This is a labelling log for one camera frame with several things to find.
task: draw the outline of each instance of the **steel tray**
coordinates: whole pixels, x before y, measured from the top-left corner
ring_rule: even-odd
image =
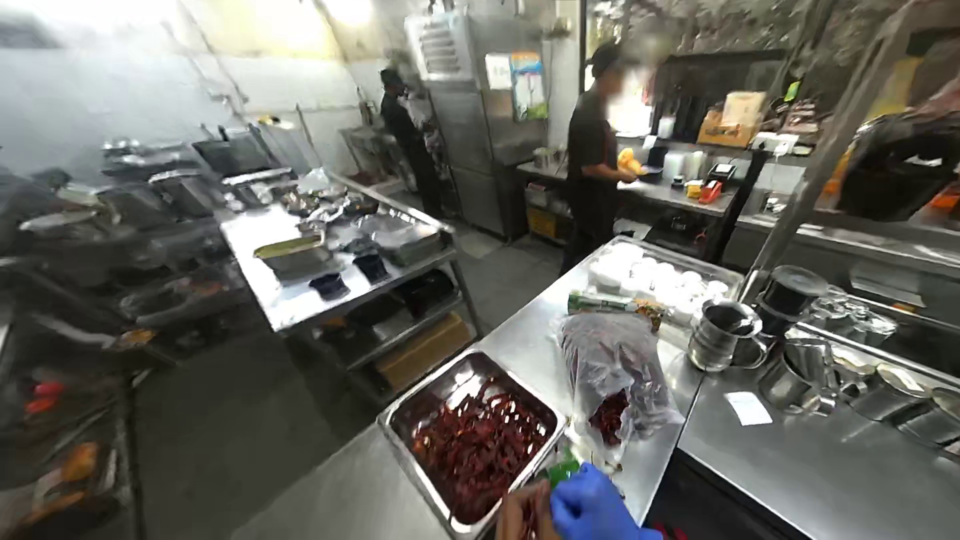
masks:
[[[465,396],[475,395],[483,382],[490,378],[495,379],[496,382],[488,388],[488,396],[503,391],[509,392],[537,415],[547,429],[547,440],[543,448],[534,454],[530,463],[510,484],[510,491],[513,491],[534,475],[549,455],[564,431],[566,417],[556,408],[544,403],[540,396],[523,384],[513,373],[494,362],[486,353],[474,348],[467,349],[426,379],[421,380],[390,404],[376,419],[377,424],[383,428],[387,439],[392,443],[391,448],[400,463],[400,468],[420,490],[450,536],[458,540],[480,537],[492,523],[493,517],[500,508],[500,502],[497,502],[491,511],[476,523],[459,522],[451,515],[446,501],[441,497],[426,471],[420,467],[410,448],[417,428],[432,420],[440,409],[441,403],[446,402],[450,407],[459,405]]]

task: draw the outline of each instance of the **black cup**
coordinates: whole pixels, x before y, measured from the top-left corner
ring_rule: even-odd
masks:
[[[317,289],[324,300],[336,300],[350,292],[340,274],[327,274],[310,282],[310,286]]]
[[[799,266],[778,266],[760,301],[788,318],[800,317],[813,301],[827,293],[827,280]]]
[[[387,277],[387,269],[383,266],[383,259],[378,253],[360,255],[353,259],[353,264],[363,272],[371,283],[376,283]]]

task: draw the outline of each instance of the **refrigerator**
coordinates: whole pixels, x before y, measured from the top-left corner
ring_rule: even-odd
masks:
[[[514,53],[541,55],[540,28],[519,17],[458,12],[409,16],[404,26],[464,220],[508,240],[525,234],[523,185],[514,168],[545,146],[546,119],[518,118],[514,91],[495,69]]]

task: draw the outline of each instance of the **gloved hand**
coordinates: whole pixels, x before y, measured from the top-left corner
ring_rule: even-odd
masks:
[[[589,463],[550,495],[553,526],[564,540],[659,540],[630,517],[613,482]]]

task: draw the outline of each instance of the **black container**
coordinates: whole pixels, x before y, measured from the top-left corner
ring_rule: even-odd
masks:
[[[421,318],[431,307],[456,292],[456,287],[443,270],[430,270],[396,288],[396,294],[415,318]]]
[[[363,272],[370,283],[380,282],[387,277],[387,269],[383,266],[383,259],[378,253],[359,255],[353,259],[353,264]]]
[[[770,274],[770,284],[760,296],[760,303],[773,313],[796,318],[826,293],[827,280],[805,268],[785,264]]]
[[[670,149],[666,146],[655,146],[650,149],[650,153],[647,154],[647,162],[645,164],[650,165],[651,167],[663,167],[663,158],[666,157],[666,153]]]
[[[757,316],[760,317],[760,322],[763,323],[763,330],[761,330],[761,332],[777,337],[783,336],[786,331],[792,329],[794,325],[804,320],[802,315],[784,315],[771,309],[762,302],[754,306],[754,311],[756,311]]]
[[[340,274],[327,274],[310,282],[310,286],[317,289],[324,300],[336,300],[350,292]]]

